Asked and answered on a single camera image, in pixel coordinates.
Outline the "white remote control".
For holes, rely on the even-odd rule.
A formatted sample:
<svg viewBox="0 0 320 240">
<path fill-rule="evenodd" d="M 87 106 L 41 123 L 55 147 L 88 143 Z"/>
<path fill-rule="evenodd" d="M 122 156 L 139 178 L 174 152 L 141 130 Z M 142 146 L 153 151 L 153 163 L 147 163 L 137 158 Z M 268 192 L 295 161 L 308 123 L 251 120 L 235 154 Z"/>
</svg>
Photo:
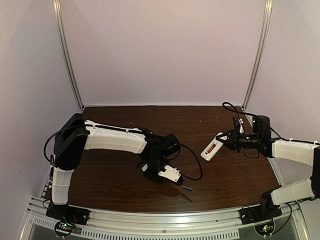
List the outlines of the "white remote control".
<svg viewBox="0 0 320 240">
<path fill-rule="evenodd" d="M 207 147 L 201 152 L 200 156 L 209 162 L 216 153 L 221 149 L 217 147 L 216 137 L 207 145 Z"/>
</svg>

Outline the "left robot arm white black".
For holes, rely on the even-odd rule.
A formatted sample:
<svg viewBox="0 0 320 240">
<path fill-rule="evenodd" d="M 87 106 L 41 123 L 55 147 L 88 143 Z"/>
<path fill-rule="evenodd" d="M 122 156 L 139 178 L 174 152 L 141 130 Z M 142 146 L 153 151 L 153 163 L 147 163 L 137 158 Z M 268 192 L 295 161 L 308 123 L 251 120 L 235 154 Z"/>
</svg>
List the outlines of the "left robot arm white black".
<svg viewBox="0 0 320 240">
<path fill-rule="evenodd" d="M 75 113 L 50 140 L 53 155 L 47 156 L 51 172 L 51 200 L 55 206 L 68 204 L 69 188 L 74 170 L 80 165 L 85 150 L 112 150 L 138 154 L 144 176 L 156 183 L 169 180 L 180 186 L 183 177 L 171 166 L 170 156 L 181 150 L 174 134 L 161 136 L 146 128 L 125 128 L 85 120 Z"/>
</svg>

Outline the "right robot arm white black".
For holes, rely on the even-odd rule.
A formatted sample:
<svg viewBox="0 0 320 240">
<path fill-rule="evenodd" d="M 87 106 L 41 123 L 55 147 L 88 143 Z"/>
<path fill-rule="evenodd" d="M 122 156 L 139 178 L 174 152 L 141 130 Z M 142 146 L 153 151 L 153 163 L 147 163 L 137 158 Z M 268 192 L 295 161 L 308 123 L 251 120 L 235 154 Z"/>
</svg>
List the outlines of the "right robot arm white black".
<svg viewBox="0 0 320 240">
<path fill-rule="evenodd" d="M 233 118 L 234 129 L 218 134 L 216 140 L 231 151 L 257 150 L 265 157 L 290 160 L 312 167 L 312 175 L 290 185 L 264 193 L 260 205 L 265 208 L 279 206 L 305 199 L 320 197 L 320 144 L 294 139 L 272 138 L 270 118 L 264 115 L 252 117 L 252 133 L 240 132 L 237 117 Z"/>
</svg>

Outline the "front aluminium rail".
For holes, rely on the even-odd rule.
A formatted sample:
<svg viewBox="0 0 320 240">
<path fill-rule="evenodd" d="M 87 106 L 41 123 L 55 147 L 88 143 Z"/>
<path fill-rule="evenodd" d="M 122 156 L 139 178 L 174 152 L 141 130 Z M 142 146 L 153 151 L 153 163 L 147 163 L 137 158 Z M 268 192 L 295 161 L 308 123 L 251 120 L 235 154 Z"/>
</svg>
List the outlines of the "front aluminium rail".
<svg viewBox="0 0 320 240">
<path fill-rule="evenodd" d="M 298 204 L 282 206 L 271 236 L 256 232 L 270 221 L 243 224 L 248 207 L 187 213 L 138 213 L 90 208 L 86 225 L 77 224 L 68 240 L 309 240 Z"/>
</svg>

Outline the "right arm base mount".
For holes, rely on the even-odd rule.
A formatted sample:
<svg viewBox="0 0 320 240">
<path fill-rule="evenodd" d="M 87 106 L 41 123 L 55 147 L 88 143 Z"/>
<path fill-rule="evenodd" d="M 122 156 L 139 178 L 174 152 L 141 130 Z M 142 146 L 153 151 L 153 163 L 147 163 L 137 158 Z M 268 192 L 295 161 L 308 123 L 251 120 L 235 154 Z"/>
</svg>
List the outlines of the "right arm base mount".
<svg viewBox="0 0 320 240">
<path fill-rule="evenodd" d="M 271 192 L 261 195 L 259 205 L 244 205 L 238 211 L 242 225 L 257 224 L 254 230 L 262 237 L 272 236 L 276 232 L 275 217 L 282 215 L 280 206 L 273 203 Z"/>
</svg>

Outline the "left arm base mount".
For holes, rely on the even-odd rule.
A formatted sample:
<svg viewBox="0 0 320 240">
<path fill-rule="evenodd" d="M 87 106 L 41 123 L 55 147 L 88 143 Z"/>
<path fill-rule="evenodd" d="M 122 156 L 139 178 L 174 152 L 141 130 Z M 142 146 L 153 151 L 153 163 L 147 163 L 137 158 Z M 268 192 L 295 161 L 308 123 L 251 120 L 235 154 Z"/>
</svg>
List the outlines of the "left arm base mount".
<svg viewBox="0 0 320 240">
<path fill-rule="evenodd" d="M 57 220 L 53 227 L 54 233 L 63 240 L 70 236 L 76 229 L 76 225 L 85 226 L 89 219 L 90 210 L 70 206 L 67 204 L 58 205 L 53 202 L 50 196 L 45 215 Z"/>
</svg>

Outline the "right aluminium frame post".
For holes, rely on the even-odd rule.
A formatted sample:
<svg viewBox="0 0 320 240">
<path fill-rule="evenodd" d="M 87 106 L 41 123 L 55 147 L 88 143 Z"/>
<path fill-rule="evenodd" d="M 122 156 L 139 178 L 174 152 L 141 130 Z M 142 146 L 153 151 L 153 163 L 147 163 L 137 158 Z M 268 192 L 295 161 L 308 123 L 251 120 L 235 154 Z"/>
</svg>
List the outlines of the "right aluminium frame post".
<svg viewBox="0 0 320 240">
<path fill-rule="evenodd" d="M 248 109 L 249 102 L 250 102 L 251 96 L 253 94 L 255 83 L 257 81 L 259 70 L 260 70 L 260 67 L 262 64 L 264 50 L 265 50 L 265 46 L 267 44 L 268 35 L 269 35 L 269 31 L 270 31 L 272 13 L 273 13 L 273 1 L 272 0 L 265 0 L 263 17 L 262 17 L 262 24 L 261 24 L 260 35 L 259 35 L 259 40 L 258 40 L 258 45 L 257 45 L 257 51 L 256 51 L 256 55 L 255 55 L 255 60 L 253 63 L 253 69 L 251 72 L 249 84 L 248 84 L 247 91 L 246 91 L 245 98 L 244 98 L 243 105 L 242 105 L 242 108 L 245 111 Z"/>
</svg>

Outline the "aluminium frame post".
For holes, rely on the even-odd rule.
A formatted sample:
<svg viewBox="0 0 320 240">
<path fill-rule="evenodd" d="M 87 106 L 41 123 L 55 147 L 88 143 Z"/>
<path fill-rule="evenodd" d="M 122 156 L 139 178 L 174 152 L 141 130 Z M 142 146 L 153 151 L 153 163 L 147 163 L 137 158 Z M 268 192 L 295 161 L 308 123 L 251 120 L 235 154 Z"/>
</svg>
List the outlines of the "aluminium frame post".
<svg viewBox="0 0 320 240">
<path fill-rule="evenodd" d="M 62 57 L 64 60 L 64 65 L 66 68 L 67 76 L 69 79 L 69 83 L 70 83 L 71 90 L 73 92 L 77 107 L 79 110 L 82 111 L 85 108 L 85 106 L 83 104 L 83 101 L 82 101 L 82 98 L 80 95 L 80 91 L 79 91 L 79 88 L 78 88 L 78 85 L 76 82 L 74 69 L 72 66 L 70 51 L 69 51 L 68 43 L 67 43 L 66 31 L 64 28 L 61 1 L 60 0 L 53 0 L 52 3 L 53 3 L 53 11 L 54 11 L 56 25 L 57 25 L 59 42 L 60 42 L 60 46 L 61 46 Z"/>
<path fill-rule="evenodd" d="M 256 51 L 256 55 L 255 55 L 255 60 L 253 63 L 253 69 L 251 72 L 249 84 L 248 84 L 247 91 L 246 91 L 245 98 L 244 98 L 243 105 L 242 105 L 242 108 L 245 111 L 248 109 L 249 102 L 250 102 L 251 96 L 253 94 L 255 83 L 257 81 L 259 70 L 260 70 L 260 67 L 262 64 L 264 50 L 265 50 L 265 46 L 267 44 L 268 35 L 269 35 L 269 31 L 270 31 L 272 13 L 273 13 L 273 1 L 272 0 L 265 0 L 263 17 L 262 17 L 262 24 L 261 24 L 260 35 L 259 35 L 259 40 L 258 40 L 258 45 L 257 45 L 257 51 Z"/>
</svg>

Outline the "left aluminium frame post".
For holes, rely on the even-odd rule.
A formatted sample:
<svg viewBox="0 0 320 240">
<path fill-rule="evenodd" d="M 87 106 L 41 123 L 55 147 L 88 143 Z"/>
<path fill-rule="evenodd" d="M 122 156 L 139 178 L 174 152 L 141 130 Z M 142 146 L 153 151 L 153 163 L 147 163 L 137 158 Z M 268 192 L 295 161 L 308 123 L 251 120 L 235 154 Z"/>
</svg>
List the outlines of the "left aluminium frame post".
<svg viewBox="0 0 320 240">
<path fill-rule="evenodd" d="M 53 0 L 52 3 L 53 3 L 53 11 L 54 11 L 56 25 L 57 25 L 59 42 L 60 42 L 60 46 L 61 46 L 62 57 L 64 60 L 64 65 L 66 68 L 67 76 L 69 79 L 69 83 L 70 83 L 71 90 L 73 92 L 77 107 L 79 110 L 82 111 L 85 108 L 85 106 L 83 104 L 83 101 L 82 101 L 82 98 L 80 95 L 80 91 L 79 91 L 79 88 L 78 88 L 78 85 L 76 82 L 74 69 L 72 66 L 70 51 L 69 51 L 68 43 L 67 43 L 66 31 L 64 28 L 61 1 L 60 0 Z"/>
</svg>

